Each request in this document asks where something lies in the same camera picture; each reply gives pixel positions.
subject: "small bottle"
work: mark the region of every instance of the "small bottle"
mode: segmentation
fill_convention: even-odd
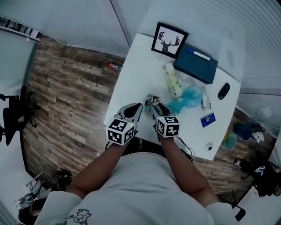
[[[167,77],[169,87],[174,98],[179,98],[183,94],[181,90],[181,85],[177,78],[177,74],[175,68],[172,63],[167,63],[163,67],[165,76]]]

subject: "white table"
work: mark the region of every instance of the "white table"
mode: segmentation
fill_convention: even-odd
[[[116,83],[104,124],[107,125],[109,119],[122,106],[137,102],[144,104],[148,94],[159,96],[164,104],[173,100],[161,66],[174,62],[174,59],[151,51],[152,41],[151,37],[136,35]],[[193,109],[184,108],[178,117],[181,124],[179,136],[195,151],[195,156],[213,160],[232,118],[241,85],[219,68],[216,69],[213,84],[209,85],[177,70],[176,73],[183,88],[194,83],[205,87],[210,96],[212,112],[216,117],[214,123],[205,128],[202,127],[200,119],[208,112],[203,111],[201,106]],[[226,82],[230,84],[230,90],[223,100],[219,100],[217,95]],[[151,113],[143,108],[138,122],[137,137],[160,144],[152,127],[153,124]],[[213,143],[213,149],[206,151],[205,146],[209,142]]]

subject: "deer silhouette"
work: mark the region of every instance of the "deer silhouette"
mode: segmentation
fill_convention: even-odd
[[[177,36],[177,37],[176,37],[176,42],[175,42],[175,44],[171,44],[171,41],[170,41],[169,44],[166,44],[165,40],[164,40],[164,41],[162,40],[162,38],[164,37],[164,33],[165,33],[165,31],[160,32],[160,33],[159,33],[159,36],[158,36],[158,39],[161,41],[161,44],[163,45],[162,51],[163,51],[163,52],[166,52],[166,53],[170,53],[170,52],[168,51],[168,47],[169,47],[169,46],[178,46],[179,43],[180,43],[180,39],[179,39],[179,37]]]

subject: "white t-shirt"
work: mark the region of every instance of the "white t-shirt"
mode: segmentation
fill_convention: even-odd
[[[183,193],[167,160],[138,152],[121,157],[98,191],[83,200],[51,192],[36,225],[236,225],[231,205],[204,208]]]

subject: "wooden floor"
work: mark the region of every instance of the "wooden floor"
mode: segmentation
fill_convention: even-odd
[[[33,174],[44,171],[43,177],[51,186],[57,170],[79,173],[97,158],[106,144],[103,120],[118,79],[118,72],[106,64],[122,65],[123,58],[66,47],[42,37],[30,74],[28,91],[33,91],[32,103],[41,107],[34,120],[23,131],[28,169]],[[246,122],[247,116],[237,109],[229,125]],[[267,160],[274,138],[265,134],[265,141],[238,139],[232,151],[217,152],[214,161],[195,159],[195,166],[206,176],[215,192],[247,189],[252,183],[234,165],[236,157],[255,161]],[[241,196],[244,191],[235,191]]]

